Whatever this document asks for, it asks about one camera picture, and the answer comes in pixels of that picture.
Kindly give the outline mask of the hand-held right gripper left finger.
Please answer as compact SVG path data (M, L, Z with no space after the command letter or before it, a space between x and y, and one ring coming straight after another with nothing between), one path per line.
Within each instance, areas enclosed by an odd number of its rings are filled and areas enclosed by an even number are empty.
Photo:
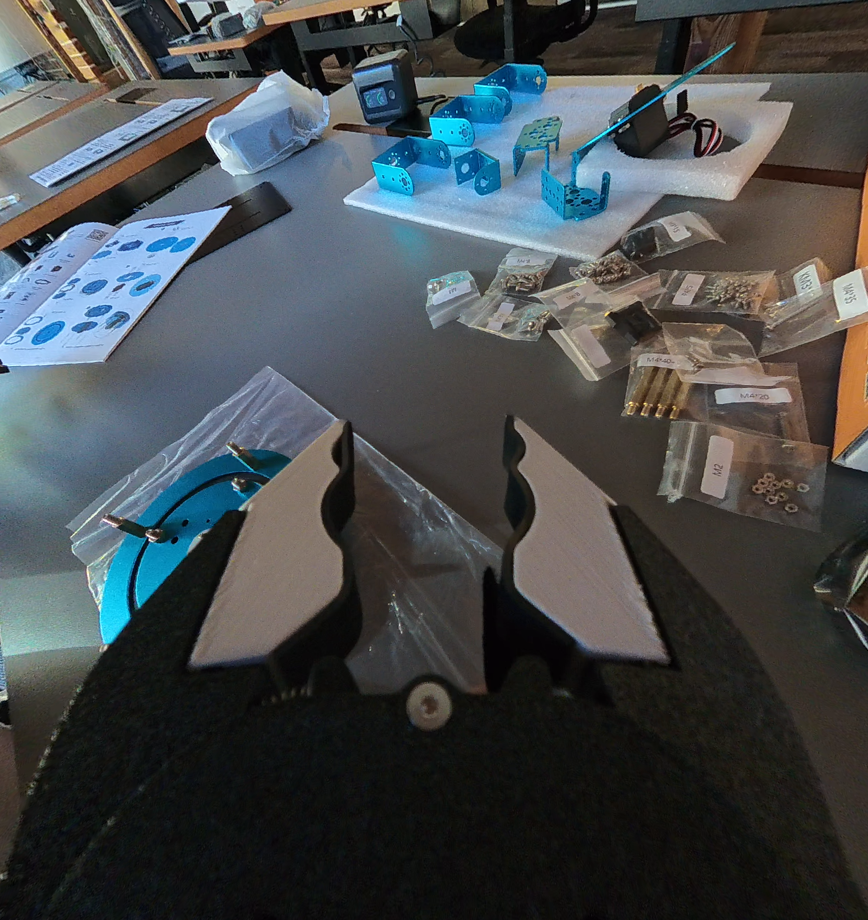
M188 667L345 658L362 615L342 531L355 508L351 424L336 420L244 505L244 522Z

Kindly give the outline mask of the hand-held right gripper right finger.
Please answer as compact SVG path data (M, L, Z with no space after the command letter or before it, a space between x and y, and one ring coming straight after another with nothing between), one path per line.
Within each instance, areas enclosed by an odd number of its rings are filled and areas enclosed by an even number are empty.
M509 595L553 637L607 660L669 664L615 503L524 421L505 423Z

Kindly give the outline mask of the blue round metal base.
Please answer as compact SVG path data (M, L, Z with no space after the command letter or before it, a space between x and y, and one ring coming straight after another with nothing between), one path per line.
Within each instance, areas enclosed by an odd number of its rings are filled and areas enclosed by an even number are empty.
M126 535L108 569L99 614L104 644L117 638L129 617L144 604L192 549L199 535L225 512L235 511L290 464L268 450L233 448L194 467L141 512L139 525L159 531L161 540Z

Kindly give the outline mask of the large clear plastic bag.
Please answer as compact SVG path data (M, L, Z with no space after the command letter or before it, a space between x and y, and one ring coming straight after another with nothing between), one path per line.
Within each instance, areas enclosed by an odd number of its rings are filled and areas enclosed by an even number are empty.
M152 504L184 475L219 456L225 444L253 454L294 458L329 427L333 415L273 369L264 368L166 446L94 500L69 524L73 553L86 564L96 604L118 588L116 615L99 614L103 643L126 621L127 577L111 577L141 540L101 522L111 513L151 527ZM497 568L497 546L405 471L355 436L356 508L344 531L355 565L363 631L348 667L365 692L390 692L413 677L437 674L465 691L484 684L482 579Z

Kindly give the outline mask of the brass standoff packet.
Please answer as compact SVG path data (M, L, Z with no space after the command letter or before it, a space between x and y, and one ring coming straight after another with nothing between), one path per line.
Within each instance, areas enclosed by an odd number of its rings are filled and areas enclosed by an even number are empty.
M626 418L690 420L707 422L707 390L700 382L684 382L680 371L691 374L704 363L682 355L671 355L663 345L650 350L632 349L629 378L622 415Z

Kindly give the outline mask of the wood-edged grey desk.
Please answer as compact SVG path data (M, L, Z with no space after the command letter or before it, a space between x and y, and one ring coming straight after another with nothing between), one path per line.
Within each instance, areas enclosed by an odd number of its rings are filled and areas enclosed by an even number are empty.
M358 47L426 41L436 37L438 26L425 1L396 2L398 21L349 25L341 20L345 14L359 9L385 9L391 4L390 1L290 1L266 12L263 24L266 27L290 26L307 84L328 96L335 89L325 80L321 65L311 63L310 53L326 55L336 49L345 49L353 54Z
M210 121L252 93L258 78L134 81L63 114L0 147L0 198L21 201L0 213L0 252L22 237L58 234L74 224L117 224L217 158L205 132ZM209 98L164 126L53 188L30 175L97 136L171 98Z
M278 69L275 52L283 29L261 25L226 39L201 33L170 42L167 52L188 63L196 77L261 77Z

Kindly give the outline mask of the printed instruction leaflet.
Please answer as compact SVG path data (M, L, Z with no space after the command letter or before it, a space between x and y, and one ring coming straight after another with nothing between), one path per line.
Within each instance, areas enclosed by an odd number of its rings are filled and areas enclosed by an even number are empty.
M230 211L66 231L0 288L0 362L105 361Z

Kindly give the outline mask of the white printed paper strip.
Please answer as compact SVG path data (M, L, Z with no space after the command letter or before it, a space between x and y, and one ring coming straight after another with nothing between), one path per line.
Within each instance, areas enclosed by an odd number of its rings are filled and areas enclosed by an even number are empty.
M112 131L73 150L56 162L43 167L29 178L45 189L71 178L86 167L103 161L109 155L146 137L188 112L210 103L211 98L177 98L155 107Z

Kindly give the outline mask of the silver antistatic bag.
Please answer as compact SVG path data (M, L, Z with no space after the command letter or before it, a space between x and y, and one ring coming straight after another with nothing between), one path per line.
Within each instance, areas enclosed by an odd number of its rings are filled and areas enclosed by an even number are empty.
M813 589L868 650L868 521L821 563Z

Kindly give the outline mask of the pile of small screw bags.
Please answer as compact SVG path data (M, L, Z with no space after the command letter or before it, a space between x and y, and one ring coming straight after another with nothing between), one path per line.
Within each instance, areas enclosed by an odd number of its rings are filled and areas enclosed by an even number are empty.
M640 266L704 241L721 238L696 213L659 219L600 259L574 266L571 280L554 288L544 282L555 255L515 248L485 293L467 271L428 281L428 319L434 328L458 320L527 342L548 328L591 382L626 370L627 387L635 347L663 345L671 355L703 362L701 371L680 376L705 385L709 420L665 420L658 494L815 531L829 450L811 440L796 363L774 359L863 323L862 272L834 278L820 259L785 273L650 273Z

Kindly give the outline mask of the black flat plate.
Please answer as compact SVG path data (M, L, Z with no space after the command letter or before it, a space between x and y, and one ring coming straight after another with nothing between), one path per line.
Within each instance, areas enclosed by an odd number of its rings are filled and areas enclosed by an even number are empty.
M231 209L188 260L198 261L292 210L289 201L269 181L245 190L222 204Z

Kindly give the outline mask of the white plastic bag with box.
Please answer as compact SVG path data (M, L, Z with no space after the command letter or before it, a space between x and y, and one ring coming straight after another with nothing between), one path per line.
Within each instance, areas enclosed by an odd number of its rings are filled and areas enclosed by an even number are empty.
M233 177L273 167L325 131L329 101L289 75L268 75L231 111L210 121L206 138Z

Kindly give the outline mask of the flat white foam sheet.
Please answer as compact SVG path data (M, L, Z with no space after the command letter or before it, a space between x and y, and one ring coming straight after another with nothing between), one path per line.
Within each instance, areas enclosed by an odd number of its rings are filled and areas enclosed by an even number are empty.
M560 150L552 155L552 172L570 178L571 152L600 132L612 109L628 98L633 77L550 77L540 96L515 95L511 114L500 124L474 124L475 147L498 159L501 187L479 195L472 182L459 185L454 169L411 167L415 192L405 196L381 190L376 178L345 198L348 206L383 213L462 234L530 247L572 258L601 255L655 206L660 196L626 190L623 175L601 159L584 163L578 185L601 190L611 174L607 209L582 221L559 217L542 200L544 154L525 157L520 173L512 172L512 148L523 126L538 118L559 116Z

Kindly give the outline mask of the white foam tray with notch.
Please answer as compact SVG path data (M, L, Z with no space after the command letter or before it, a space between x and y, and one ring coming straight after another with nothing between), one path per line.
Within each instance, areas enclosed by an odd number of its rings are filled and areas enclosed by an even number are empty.
M770 82L689 82L689 110L716 121L725 134L717 155L693 155L693 132L661 144L647 158L621 153L610 140L598 144L578 167L578 186L595 188L601 174L611 192L675 194L730 201L770 153L785 130L793 105L765 101Z

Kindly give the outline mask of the teal disc with servo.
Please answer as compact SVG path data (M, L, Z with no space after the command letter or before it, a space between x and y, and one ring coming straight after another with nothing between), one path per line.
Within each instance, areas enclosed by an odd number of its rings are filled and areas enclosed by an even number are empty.
M635 118L635 115L637 115L639 112L643 111L644 109L647 109L648 107L650 107L654 102L658 101L658 99L662 99L664 101L664 99L673 90L675 90L679 86L682 86L688 80L693 78L693 76L704 71L704 69L706 69L713 63L716 63L716 61L718 61L728 52L731 52L734 49L734 47L735 47L735 43L731 43L727 45L726 48L722 49L721 51L712 55L708 59L704 60L704 62L697 64L695 67L693 67L693 69L691 69L690 71L686 72L685 74L679 76L678 78L670 82L669 85L661 87L661 92L657 96L653 97L651 101L645 103L643 106L641 106L641 108L637 109L636 111L628 113L622 121L619 121L613 125L609 124L608 128L605 129L603 132L601 132L598 136L589 140L587 144L584 144L578 149L576 149L573 153L573 171L575 173L577 172L578 165L580 164L580 162L587 155L589 155L589 152L597 144L599 144L601 140L607 137L611 137L612 132L615 132L621 126L624 126L625 124L632 121ZM670 137L670 139L677 137L682 132L692 131L694 133L695 140L693 144L693 155L696 158L701 158L701 157L709 156L709 155L716 155L717 153L720 152L720 149L724 142L724 137L725 137L724 132L721 130L721 128L717 125L716 121L714 121L713 119L708 119L708 118L699 119L697 118L696 115L694 115L692 112L689 111L688 92L686 90L681 90L678 93L676 114L672 117L668 116L668 118L670 119L670 126L673 129L675 129L674 136Z

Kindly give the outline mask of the black office chair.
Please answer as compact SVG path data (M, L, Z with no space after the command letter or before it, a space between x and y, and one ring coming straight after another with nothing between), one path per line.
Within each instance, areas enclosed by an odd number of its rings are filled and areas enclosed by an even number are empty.
M589 29L598 6L597 1L552 6L504 2L459 27L454 45L463 56L486 62L541 63L551 44L571 40Z

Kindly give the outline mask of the blue multi-hole U bracket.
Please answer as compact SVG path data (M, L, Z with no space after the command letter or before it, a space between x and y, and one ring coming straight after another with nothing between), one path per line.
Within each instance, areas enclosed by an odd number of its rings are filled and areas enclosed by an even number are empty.
M605 171L601 190L580 188L575 183L564 184L548 169L541 174L542 199L564 220L581 221L603 213L609 202L611 174Z

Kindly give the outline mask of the small blue metal bracket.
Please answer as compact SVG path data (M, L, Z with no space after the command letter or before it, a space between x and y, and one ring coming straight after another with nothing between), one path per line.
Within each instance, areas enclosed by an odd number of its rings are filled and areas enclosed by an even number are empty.
M474 147L453 158L456 182L459 186L471 183L479 196L496 192L501 188L499 160Z

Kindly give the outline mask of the blue metal U bracket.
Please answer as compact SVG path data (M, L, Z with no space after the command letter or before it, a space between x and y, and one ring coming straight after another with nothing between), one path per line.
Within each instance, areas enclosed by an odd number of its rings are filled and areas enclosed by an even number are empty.
M496 97L505 109L512 109L512 94L541 95L547 86L547 74L538 64L506 63L474 84L474 95Z
M409 168L420 165L446 169L451 166L451 151L442 141L409 136L376 156L371 165L382 190L412 196L415 184Z
M449 146L472 147L475 127L503 121L506 102L494 95L458 96L429 116L430 136Z

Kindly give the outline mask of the tall teal metal bracket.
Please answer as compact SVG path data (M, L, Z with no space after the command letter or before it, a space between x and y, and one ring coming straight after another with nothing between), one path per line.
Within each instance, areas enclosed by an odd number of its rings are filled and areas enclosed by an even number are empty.
M513 173L517 176L523 165L526 155L543 151L544 169L550 168L552 148L559 149L559 133L562 119L559 116L549 116L536 119L523 126L516 143L512 148Z

